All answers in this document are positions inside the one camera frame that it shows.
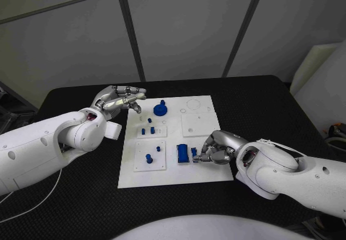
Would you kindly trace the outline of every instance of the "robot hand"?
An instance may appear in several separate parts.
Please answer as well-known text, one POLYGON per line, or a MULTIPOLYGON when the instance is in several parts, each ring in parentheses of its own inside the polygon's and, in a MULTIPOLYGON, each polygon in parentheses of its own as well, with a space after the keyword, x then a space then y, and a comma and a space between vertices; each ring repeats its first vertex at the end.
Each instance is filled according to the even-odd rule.
POLYGON ((228 164, 247 143, 248 141, 231 132, 215 130, 204 143, 201 155, 194 157, 194 161, 228 164))
POLYGON ((308 208, 346 219, 346 163, 310 157, 270 140, 248 142, 238 135, 217 130, 194 160, 227 164, 234 157, 236 178, 261 197, 274 200, 286 194, 308 208), (276 145, 302 157, 295 158, 276 145))
POLYGON ((119 139, 122 125, 109 120, 122 109, 142 113, 137 99, 146 99, 146 89, 109 86, 91 107, 0 135, 0 195, 44 180, 97 149, 104 137, 119 139))

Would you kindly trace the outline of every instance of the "black table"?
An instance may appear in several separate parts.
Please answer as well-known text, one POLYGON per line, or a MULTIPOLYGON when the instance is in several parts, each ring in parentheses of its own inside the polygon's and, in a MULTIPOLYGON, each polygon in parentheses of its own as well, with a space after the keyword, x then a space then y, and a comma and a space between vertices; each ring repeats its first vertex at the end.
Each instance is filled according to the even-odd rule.
MULTIPOLYGON (((126 85, 146 88, 149 98, 211 95, 223 130, 248 141, 272 139, 313 157, 336 158, 276 76, 126 85)), ((37 121, 88 107, 106 87, 55 89, 37 121)), ((58 187, 45 203, 29 214, 0 224, 2 239, 112 239, 152 221, 192 214, 233 215, 286 227, 319 214, 283 194, 277 200, 264 199, 238 180, 119 189, 127 111, 114 122, 123 125, 119 141, 106 138, 97 150, 64 168, 58 187)), ((231 168, 236 175, 236 162, 231 168)), ((0 206, 2 219, 42 201, 57 179, 58 173, 15 192, 0 206)))

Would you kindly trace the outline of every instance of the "circular hole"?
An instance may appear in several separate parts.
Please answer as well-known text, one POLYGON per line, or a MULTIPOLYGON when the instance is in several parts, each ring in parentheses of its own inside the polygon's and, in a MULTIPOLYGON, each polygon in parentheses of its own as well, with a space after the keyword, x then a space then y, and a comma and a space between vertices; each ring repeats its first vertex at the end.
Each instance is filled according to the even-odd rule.
POLYGON ((331 171, 326 167, 323 167, 322 170, 323 170, 325 174, 331 174, 331 171))
POLYGON ((9 158, 11 158, 12 160, 15 160, 15 159, 16 159, 16 154, 15 154, 15 152, 13 152, 13 151, 9 151, 9 158))
POLYGON ((45 146, 50 145, 48 140, 47 140, 44 137, 41 138, 41 142, 42 142, 42 144, 44 144, 45 146))
POLYGON ((243 162, 246 164, 250 164, 253 162, 254 158, 256 158, 256 153, 250 150, 243 157, 243 162))

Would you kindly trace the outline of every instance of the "blue object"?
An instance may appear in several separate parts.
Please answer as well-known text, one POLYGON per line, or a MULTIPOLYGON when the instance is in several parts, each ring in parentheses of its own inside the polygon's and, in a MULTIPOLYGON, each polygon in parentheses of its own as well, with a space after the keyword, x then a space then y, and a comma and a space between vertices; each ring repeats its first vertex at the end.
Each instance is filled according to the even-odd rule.
POLYGON ((153 162, 153 158, 150 156, 150 154, 146 155, 146 162, 150 164, 153 162))
POLYGON ((198 155, 198 149, 194 147, 191 149, 191 154, 192 154, 192 157, 195 157, 198 155))
POLYGON ((165 100, 161 101, 161 104, 153 107, 153 114, 156 116, 163 116, 168 113, 168 107, 165 100))
POLYGON ((189 156, 188 156, 188 145, 186 144, 179 144, 176 146, 178 148, 178 163, 189 163, 189 156))

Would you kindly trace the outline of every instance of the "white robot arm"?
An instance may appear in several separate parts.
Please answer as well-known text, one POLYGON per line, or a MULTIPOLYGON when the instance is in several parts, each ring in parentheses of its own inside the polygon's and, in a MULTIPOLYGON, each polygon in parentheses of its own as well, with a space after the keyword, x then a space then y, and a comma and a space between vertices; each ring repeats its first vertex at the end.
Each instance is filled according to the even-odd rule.
POLYGON ((217 130, 205 141, 195 161, 227 164, 237 158, 237 179, 269 200, 280 194, 308 208, 346 219, 346 163, 306 156, 295 158, 269 140, 248 142, 217 130))
POLYGON ((0 195, 44 180, 96 150, 104 137, 119 139, 122 125, 109 120, 122 109, 142 113, 137 99, 146 99, 146 89, 109 86, 91 107, 0 135, 0 195))

